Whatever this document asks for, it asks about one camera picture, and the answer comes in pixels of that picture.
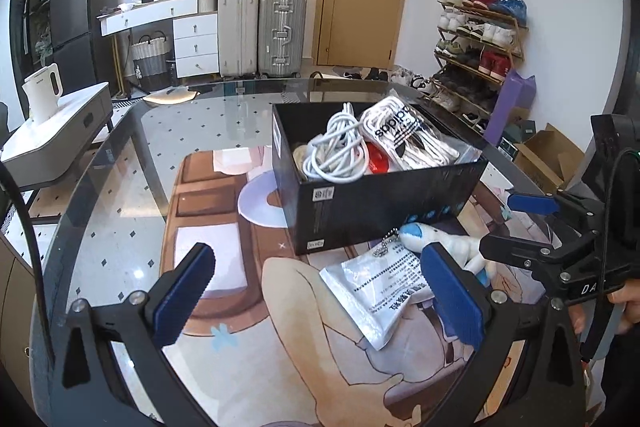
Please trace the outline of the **person's right hand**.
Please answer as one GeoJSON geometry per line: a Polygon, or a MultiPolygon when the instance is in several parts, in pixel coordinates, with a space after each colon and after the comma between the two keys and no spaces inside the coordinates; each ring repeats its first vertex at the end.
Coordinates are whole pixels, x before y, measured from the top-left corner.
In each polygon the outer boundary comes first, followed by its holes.
{"type": "MultiPolygon", "coordinates": [[[[617,334],[622,335],[640,321],[640,281],[628,280],[618,291],[608,295],[608,301],[623,306],[623,314],[617,326],[617,334]]],[[[568,309],[574,332],[581,334],[586,326],[586,314],[581,305],[568,309]]]]}

